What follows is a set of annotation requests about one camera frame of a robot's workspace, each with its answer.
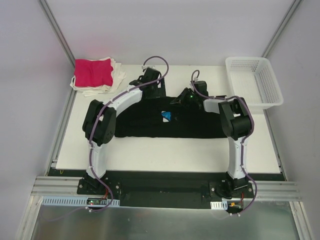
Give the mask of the black daisy print t-shirt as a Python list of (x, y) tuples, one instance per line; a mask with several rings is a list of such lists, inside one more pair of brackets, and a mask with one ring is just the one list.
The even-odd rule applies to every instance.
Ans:
[(220, 115), (171, 104), (173, 97), (145, 99), (116, 117), (115, 137), (224, 139)]

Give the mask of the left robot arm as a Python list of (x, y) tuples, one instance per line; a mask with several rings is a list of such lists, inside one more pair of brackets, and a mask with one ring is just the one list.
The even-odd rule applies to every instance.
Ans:
[(88, 188), (96, 195), (102, 194), (106, 188), (101, 178), (107, 171), (107, 144), (115, 136), (116, 118), (143, 98), (160, 97), (166, 90), (160, 71), (147, 67), (143, 72), (118, 95), (106, 101), (94, 99), (87, 109), (82, 125), (89, 146), (86, 173), (92, 178)]

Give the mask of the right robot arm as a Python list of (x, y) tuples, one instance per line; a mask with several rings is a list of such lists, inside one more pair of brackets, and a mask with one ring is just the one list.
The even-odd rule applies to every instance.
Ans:
[(242, 193), (249, 184), (247, 173), (247, 143), (255, 124), (245, 100), (239, 96), (208, 96), (205, 81), (191, 81), (171, 105), (186, 109), (204, 110), (219, 115), (223, 133), (229, 144), (229, 164), (224, 182), (215, 187), (215, 193), (230, 200)]

